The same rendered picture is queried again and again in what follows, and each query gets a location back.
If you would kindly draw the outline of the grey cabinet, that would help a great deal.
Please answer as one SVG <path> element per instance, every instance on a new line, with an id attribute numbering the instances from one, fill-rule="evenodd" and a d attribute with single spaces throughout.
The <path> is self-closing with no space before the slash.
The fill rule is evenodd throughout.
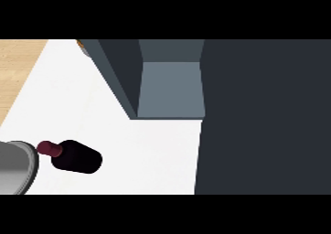
<path id="1" fill-rule="evenodd" d="M 201 39 L 86 39 L 83 44 L 130 119 L 204 118 Z"/>

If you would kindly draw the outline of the dark grey cabinet door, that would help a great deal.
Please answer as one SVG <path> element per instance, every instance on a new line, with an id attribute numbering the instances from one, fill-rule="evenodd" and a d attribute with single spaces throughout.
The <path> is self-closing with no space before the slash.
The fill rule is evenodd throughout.
<path id="1" fill-rule="evenodd" d="M 199 194 L 331 194 L 331 40 L 207 41 Z"/>

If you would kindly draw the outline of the dark wine bottle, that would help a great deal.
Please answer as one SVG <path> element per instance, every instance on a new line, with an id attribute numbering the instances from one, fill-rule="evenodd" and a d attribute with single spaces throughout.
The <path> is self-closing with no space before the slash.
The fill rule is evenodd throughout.
<path id="1" fill-rule="evenodd" d="M 43 141 L 37 150 L 40 154 L 52 157 L 52 164 L 59 170 L 93 174 L 100 169 L 102 154 L 74 140 L 59 144 Z"/>

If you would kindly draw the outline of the small orange object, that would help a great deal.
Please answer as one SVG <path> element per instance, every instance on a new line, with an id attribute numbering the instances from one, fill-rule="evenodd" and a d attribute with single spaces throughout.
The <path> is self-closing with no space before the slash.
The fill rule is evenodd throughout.
<path id="1" fill-rule="evenodd" d="M 83 44 L 83 42 L 81 42 L 80 39 L 77 39 L 77 44 L 78 44 L 78 47 L 80 47 L 80 49 L 83 50 L 84 54 L 90 57 L 90 55 L 89 55 L 89 53 L 87 53 L 87 49 L 86 49 L 84 44 Z"/>

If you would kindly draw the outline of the grey metal pot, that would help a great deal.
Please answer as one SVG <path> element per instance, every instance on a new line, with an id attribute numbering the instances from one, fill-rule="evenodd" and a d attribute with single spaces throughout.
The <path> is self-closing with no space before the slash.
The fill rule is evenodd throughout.
<path id="1" fill-rule="evenodd" d="M 40 168 L 35 147 L 22 141 L 0 142 L 0 195 L 24 195 Z"/>

